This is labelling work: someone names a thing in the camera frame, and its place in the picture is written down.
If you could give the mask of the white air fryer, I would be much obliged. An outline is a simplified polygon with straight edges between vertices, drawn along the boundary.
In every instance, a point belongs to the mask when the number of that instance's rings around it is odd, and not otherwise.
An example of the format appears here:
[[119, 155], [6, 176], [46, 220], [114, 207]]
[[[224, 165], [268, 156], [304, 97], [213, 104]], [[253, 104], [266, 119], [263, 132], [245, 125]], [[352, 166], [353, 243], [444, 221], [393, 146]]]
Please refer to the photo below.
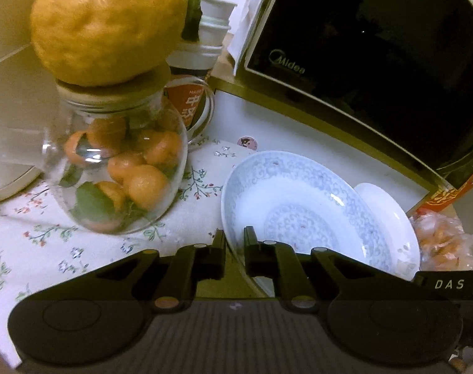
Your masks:
[[30, 42], [34, 0], [0, 0], [0, 201], [41, 172], [45, 128], [59, 97]]

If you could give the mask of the red labelled jar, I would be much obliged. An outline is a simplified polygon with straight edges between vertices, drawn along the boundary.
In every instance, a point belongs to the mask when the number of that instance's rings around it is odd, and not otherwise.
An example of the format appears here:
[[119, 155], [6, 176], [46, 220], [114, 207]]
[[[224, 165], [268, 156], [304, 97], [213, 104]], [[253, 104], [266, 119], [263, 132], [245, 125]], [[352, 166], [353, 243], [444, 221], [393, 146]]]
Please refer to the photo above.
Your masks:
[[199, 77], [180, 74], [171, 77], [165, 91], [183, 120], [188, 142], [199, 141], [215, 112], [213, 90]]

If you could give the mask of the large blue patterned plate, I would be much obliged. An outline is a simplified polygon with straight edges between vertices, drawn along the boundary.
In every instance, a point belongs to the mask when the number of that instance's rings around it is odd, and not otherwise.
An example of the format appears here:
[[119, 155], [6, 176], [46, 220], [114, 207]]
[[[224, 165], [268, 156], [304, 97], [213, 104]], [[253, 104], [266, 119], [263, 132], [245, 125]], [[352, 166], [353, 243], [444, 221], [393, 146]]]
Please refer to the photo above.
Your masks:
[[385, 273], [393, 261], [385, 234], [359, 194], [307, 157], [270, 150], [241, 161], [223, 187], [221, 218], [232, 251], [244, 257], [243, 231], [297, 253], [326, 247]]

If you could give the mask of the white plate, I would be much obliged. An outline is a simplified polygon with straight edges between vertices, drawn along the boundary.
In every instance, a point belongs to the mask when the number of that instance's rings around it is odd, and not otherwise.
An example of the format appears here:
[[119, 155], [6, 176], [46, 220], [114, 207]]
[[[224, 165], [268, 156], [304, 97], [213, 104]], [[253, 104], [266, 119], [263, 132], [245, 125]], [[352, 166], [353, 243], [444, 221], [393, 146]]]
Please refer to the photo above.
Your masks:
[[394, 274], [403, 280], [413, 280], [420, 270], [420, 248], [404, 210], [385, 190], [372, 183], [357, 184], [355, 191], [373, 212], [385, 234]]

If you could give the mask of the glass jar of tangerines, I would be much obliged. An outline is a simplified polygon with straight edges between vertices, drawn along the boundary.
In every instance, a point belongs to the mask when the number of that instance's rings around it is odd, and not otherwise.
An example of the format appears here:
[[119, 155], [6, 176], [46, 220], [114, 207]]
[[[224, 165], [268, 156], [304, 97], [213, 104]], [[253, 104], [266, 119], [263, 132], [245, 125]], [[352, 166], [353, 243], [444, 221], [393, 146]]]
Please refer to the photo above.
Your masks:
[[79, 225], [134, 232], [172, 204], [188, 144], [165, 89], [169, 80], [163, 63], [122, 84], [56, 83], [60, 103], [43, 150], [45, 179]]

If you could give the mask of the plastic bag of oranges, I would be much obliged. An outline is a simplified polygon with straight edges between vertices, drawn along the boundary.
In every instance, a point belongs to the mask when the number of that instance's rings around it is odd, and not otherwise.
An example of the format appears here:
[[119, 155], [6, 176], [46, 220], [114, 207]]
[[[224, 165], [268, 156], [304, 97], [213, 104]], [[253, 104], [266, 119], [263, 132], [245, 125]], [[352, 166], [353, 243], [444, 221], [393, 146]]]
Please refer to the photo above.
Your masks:
[[424, 209], [410, 218], [417, 236], [421, 271], [473, 270], [473, 235], [461, 221]]

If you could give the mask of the large orange pomelo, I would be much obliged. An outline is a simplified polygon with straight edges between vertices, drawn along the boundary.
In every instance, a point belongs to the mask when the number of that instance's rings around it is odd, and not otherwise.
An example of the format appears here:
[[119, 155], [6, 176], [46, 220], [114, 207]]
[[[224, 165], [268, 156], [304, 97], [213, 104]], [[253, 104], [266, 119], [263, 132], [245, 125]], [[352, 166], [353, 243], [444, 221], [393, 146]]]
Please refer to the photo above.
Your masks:
[[120, 84], [165, 62], [187, 9], [188, 0], [35, 0], [31, 42], [62, 82]]

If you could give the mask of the black microwave oven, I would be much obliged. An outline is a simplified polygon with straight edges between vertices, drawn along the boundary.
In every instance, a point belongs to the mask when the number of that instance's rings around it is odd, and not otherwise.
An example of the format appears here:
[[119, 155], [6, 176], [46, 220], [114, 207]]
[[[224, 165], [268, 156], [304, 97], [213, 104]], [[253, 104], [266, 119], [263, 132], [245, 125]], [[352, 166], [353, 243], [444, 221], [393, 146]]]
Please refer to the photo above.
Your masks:
[[373, 130], [458, 187], [473, 174], [473, 0], [265, 0], [250, 73]]

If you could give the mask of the floral tablecloth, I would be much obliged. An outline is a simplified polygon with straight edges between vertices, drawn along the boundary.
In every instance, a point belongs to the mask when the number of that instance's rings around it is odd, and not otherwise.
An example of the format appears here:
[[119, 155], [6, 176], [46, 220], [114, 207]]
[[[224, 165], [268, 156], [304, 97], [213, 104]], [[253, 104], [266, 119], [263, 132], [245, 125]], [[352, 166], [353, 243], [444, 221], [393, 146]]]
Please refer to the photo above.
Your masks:
[[7, 320], [27, 296], [140, 250], [155, 248], [161, 255], [171, 256], [180, 247], [212, 242], [222, 226], [223, 184], [251, 153], [210, 137], [190, 146], [174, 204], [161, 219], [123, 236], [77, 226], [42, 179], [0, 203], [0, 352], [5, 361], [11, 367], [20, 363]]

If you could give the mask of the red gift box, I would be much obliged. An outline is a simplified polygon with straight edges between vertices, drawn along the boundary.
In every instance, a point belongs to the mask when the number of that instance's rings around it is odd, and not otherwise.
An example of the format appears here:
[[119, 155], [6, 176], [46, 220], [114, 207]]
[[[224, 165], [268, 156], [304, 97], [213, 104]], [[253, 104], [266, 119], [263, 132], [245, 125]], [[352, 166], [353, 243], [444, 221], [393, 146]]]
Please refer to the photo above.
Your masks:
[[458, 189], [453, 188], [448, 191], [439, 189], [417, 209], [417, 213], [426, 213], [427, 211], [439, 213], [452, 205], [457, 199], [465, 196], [472, 189], [473, 175]]

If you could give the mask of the stacked white cups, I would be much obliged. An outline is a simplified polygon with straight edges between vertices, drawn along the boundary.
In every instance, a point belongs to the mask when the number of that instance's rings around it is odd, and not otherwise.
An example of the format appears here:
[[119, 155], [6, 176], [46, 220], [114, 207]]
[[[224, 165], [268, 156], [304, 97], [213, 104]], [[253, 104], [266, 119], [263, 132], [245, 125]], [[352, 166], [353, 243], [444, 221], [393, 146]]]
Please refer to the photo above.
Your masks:
[[173, 75], [203, 78], [212, 70], [223, 51], [236, 6], [224, 0], [188, 0], [182, 39], [167, 59]]

